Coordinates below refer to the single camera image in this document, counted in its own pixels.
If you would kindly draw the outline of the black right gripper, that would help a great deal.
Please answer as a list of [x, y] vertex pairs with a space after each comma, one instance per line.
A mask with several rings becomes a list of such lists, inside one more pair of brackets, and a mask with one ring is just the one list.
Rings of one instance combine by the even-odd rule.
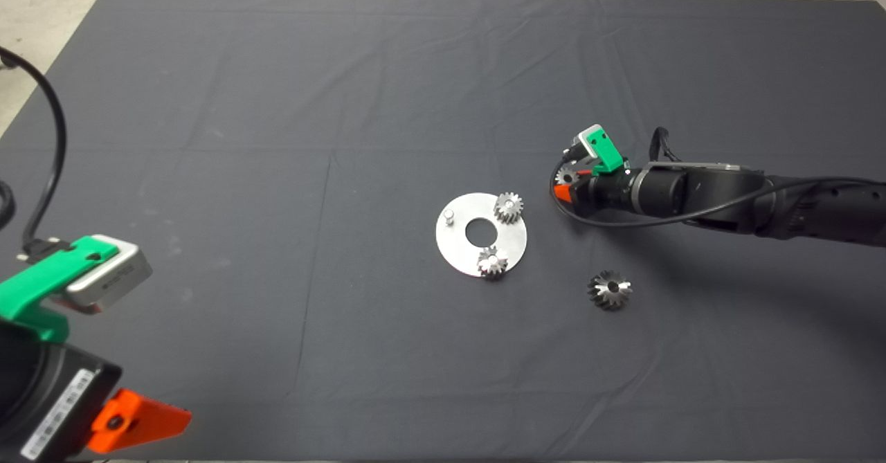
[[578, 172], [572, 185], [554, 185], [554, 198], [572, 205], [572, 213], [591, 215], [600, 210], [635, 214], [632, 200], [634, 170], [619, 167], [612, 173]]

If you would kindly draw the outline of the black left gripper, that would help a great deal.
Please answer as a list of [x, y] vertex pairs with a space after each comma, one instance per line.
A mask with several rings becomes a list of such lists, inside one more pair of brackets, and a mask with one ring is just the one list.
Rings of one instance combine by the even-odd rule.
[[66, 462], [178, 437], [192, 413], [121, 388], [123, 369], [21, 325], [1, 330], [1, 460]]

